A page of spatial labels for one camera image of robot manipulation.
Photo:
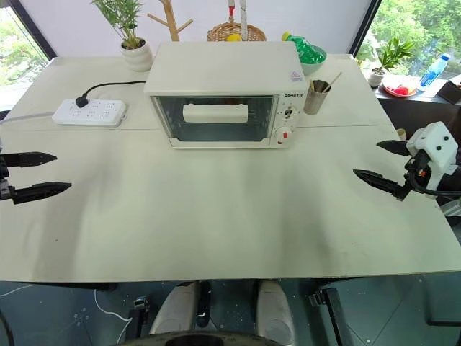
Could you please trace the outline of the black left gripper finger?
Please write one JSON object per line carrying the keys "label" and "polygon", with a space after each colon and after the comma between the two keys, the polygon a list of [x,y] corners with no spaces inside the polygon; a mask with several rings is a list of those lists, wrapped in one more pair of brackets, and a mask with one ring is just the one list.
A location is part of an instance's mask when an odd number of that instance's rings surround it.
{"label": "black left gripper finger", "polygon": [[10,198],[15,205],[28,203],[60,194],[71,186],[72,184],[69,182],[45,182],[18,190],[10,187]]}
{"label": "black left gripper finger", "polygon": [[57,157],[43,152],[21,152],[6,155],[7,167],[36,167],[56,160]]}

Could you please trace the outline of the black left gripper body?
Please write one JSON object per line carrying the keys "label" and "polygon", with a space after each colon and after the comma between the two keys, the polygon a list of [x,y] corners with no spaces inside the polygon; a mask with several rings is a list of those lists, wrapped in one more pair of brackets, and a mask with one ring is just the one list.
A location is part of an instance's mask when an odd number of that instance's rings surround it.
{"label": "black left gripper body", "polygon": [[1,200],[12,200],[14,202],[14,188],[8,183],[9,167],[17,165],[16,154],[1,155]]}

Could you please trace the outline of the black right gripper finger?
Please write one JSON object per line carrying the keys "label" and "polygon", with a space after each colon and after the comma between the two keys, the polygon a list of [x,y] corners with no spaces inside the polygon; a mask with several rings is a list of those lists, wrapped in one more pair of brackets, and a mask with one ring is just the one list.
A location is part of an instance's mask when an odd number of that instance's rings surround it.
{"label": "black right gripper finger", "polygon": [[407,141],[386,140],[376,143],[380,148],[389,151],[390,153],[400,156],[410,156],[411,153],[407,148]]}
{"label": "black right gripper finger", "polygon": [[398,197],[403,191],[403,187],[397,182],[385,179],[381,174],[363,169],[353,169],[353,173],[366,182],[368,185],[379,190],[390,193],[393,197]]}

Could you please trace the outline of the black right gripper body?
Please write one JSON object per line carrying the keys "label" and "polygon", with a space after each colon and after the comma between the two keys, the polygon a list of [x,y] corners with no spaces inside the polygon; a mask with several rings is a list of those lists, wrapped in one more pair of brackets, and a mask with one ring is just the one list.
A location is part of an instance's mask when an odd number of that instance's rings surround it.
{"label": "black right gripper body", "polygon": [[428,182],[429,161],[428,154],[421,149],[406,163],[404,168],[407,172],[404,174],[403,186],[398,186],[394,194],[398,200],[404,200],[411,191],[424,194]]}

